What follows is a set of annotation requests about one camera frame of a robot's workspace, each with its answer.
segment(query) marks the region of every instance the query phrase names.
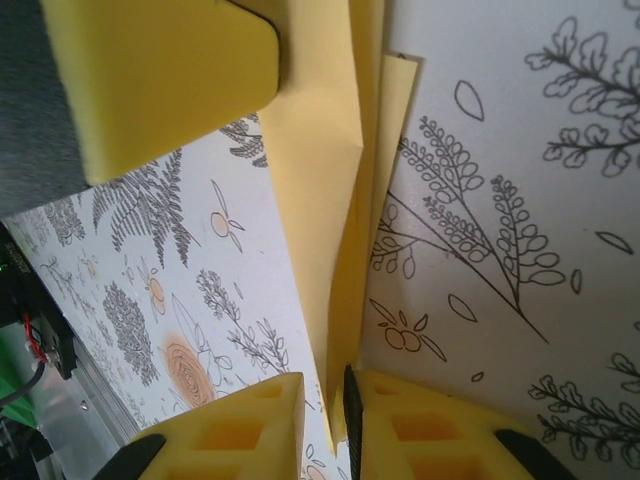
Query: yellow paper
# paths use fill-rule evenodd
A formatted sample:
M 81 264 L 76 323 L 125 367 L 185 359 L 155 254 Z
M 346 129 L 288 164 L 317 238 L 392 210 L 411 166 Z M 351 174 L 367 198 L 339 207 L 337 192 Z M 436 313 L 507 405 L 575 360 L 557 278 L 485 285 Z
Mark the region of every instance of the yellow paper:
M 378 119 L 378 143 L 376 145 L 373 199 L 371 201 L 371 227 L 369 249 L 371 253 L 378 232 L 393 165 L 398 152 L 398 141 L 404 126 L 413 82 L 418 63 L 412 60 L 385 55 L 380 79 L 381 95 Z
M 325 393 L 329 293 L 363 150 L 349 3 L 240 3 L 268 18 L 282 45 L 281 89 L 259 117 Z
M 338 253 L 329 305 L 325 401 L 334 444 L 345 434 L 340 408 L 344 367 L 348 363 L 355 363 L 360 345 L 362 300 L 368 266 L 384 18 L 384 0 L 352 0 L 350 5 L 364 149 Z

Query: red wire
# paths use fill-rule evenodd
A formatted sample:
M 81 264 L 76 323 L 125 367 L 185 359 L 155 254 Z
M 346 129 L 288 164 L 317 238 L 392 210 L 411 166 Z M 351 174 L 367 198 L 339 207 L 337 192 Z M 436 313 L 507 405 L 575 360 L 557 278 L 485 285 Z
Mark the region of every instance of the red wire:
M 47 357 L 42 351 L 42 347 L 36 342 L 36 339 L 33 338 L 33 331 L 31 330 L 31 315 L 25 313 L 22 318 L 24 319 L 24 328 L 27 332 L 27 338 L 29 339 L 29 343 L 31 344 L 31 348 L 33 349 L 33 353 L 35 353 L 38 360 L 41 362 L 47 363 Z

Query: gray surface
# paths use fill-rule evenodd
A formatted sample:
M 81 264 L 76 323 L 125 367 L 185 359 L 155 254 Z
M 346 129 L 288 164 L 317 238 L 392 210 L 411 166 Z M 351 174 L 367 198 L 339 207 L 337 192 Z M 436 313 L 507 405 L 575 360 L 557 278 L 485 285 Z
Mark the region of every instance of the gray surface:
M 0 217 L 87 188 L 38 0 L 0 2 Z
M 24 330 L 0 330 L 15 366 L 26 381 L 34 359 L 24 348 Z M 138 432 L 138 427 L 102 379 L 82 345 L 76 344 L 78 368 L 68 381 L 47 368 L 31 392 L 38 428 L 51 444 L 67 480 L 87 480 Z

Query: black plastic part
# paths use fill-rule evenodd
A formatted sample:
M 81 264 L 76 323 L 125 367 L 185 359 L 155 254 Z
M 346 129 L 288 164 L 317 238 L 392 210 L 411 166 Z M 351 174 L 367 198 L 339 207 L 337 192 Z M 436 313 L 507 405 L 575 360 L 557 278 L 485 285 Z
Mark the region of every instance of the black plastic part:
M 514 430 L 498 430 L 496 438 L 536 480 L 576 480 L 576 477 L 535 438 Z
M 122 447 L 93 480 L 138 480 L 166 442 L 154 433 Z
M 58 305 L 49 294 L 38 274 L 20 251 L 4 225 L 0 224 L 0 258 L 8 263 L 10 279 L 3 282 L 9 288 L 16 308 L 28 312 L 42 336 L 46 349 L 55 349 L 55 367 L 64 380 L 71 378 L 76 368 L 76 354 L 73 348 L 73 330 Z
M 344 393 L 342 395 L 344 417 L 347 423 L 347 441 L 349 443 L 349 460 L 351 461 L 351 478 L 360 479 L 362 467 L 362 413 L 364 407 L 358 381 L 351 365 L 344 369 Z

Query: wallpaper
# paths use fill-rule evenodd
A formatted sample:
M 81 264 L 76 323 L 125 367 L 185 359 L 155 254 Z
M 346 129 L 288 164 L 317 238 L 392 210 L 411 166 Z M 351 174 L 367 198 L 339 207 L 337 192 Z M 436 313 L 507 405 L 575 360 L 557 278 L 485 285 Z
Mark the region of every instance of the wallpaper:
M 346 479 L 266 167 L 250 115 L 5 223 L 140 428 L 301 371 L 300 478 Z
M 395 2 L 425 59 L 371 256 L 363 364 L 640 477 L 640 3 Z
M 640 2 L 389 2 L 423 59 L 371 255 L 362 366 L 640 477 Z M 301 478 L 348 478 L 258 118 L 7 221 L 141 427 L 302 371 Z

